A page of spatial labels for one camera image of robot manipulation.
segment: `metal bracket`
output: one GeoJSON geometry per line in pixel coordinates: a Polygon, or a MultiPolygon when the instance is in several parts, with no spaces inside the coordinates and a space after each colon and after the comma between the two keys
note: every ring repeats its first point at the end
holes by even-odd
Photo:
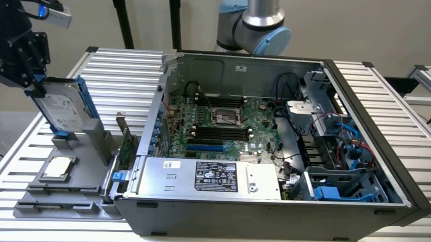
{"type": "Polygon", "coordinates": [[[121,112],[116,113],[116,118],[114,118],[116,123],[118,124],[121,133],[124,134],[124,130],[128,129],[128,125],[125,122],[125,116],[121,112]]]}
{"type": "Polygon", "coordinates": [[[288,108],[289,111],[296,114],[321,113],[320,105],[313,105],[303,101],[288,101],[288,108]]]}

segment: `cpu socket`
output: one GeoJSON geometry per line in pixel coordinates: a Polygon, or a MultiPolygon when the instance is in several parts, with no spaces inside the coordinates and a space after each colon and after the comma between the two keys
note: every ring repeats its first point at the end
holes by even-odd
{"type": "Polygon", "coordinates": [[[213,125],[241,125],[239,108],[212,108],[211,109],[211,123],[213,125]]]}

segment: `power supply label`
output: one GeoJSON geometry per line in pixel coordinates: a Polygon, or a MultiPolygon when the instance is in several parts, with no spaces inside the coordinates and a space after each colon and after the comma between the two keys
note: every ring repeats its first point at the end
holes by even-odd
{"type": "Polygon", "coordinates": [[[196,162],[195,189],[237,193],[236,164],[196,162]]]}

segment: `sticker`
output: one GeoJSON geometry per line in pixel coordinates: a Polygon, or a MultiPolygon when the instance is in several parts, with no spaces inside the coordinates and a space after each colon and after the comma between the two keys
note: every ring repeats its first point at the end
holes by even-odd
{"type": "Polygon", "coordinates": [[[163,162],[163,168],[165,169],[179,169],[180,166],[181,166],[181,161],[179,160],[165,160],[163,162]]]}
{"type": "Polygon", "coordinates": [[[60,130],[69,132],[82,131],[82,119],[68,97],[45,94],[45,97],[40,98],[40,102],[52,117],[53,125],[60,130]]]}
{"type": "Polygon", "coordinates": [[[236,164],[196,162],[195,189],[205,192],[237,193],[236,164]]]}
{"type": "Polygon", "coordinates": [[[235,66],[236,72],[247,72],[247,66],[235,66]]]}

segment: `green circuit board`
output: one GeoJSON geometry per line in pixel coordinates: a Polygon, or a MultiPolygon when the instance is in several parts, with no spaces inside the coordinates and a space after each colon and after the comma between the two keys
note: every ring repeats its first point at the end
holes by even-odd
{"type": "Polygon", "coordinates": [[[252,129],[253,137],[249,141],[223,140],[223,152],[197,151],[195,158],[215,160],[256,159],[259,163],[271,163],[271,153],[267,152],[267,143],[275,148],[279,144],[276,129],[272,128],[272,109],[268,102],[259,98],[248,98],[239,114],[240,125],[233,122],[215,124],[211,120],[213,109],[232,110],[224,107],[197,106],[192,99],[183,96],[171,97],[169,101],[169,124],[171,124],[171,147],[169,157],[187,158],[187,140],[192,138],[191,129],[195,124],[200,127],[237,127],[252,129]]]}

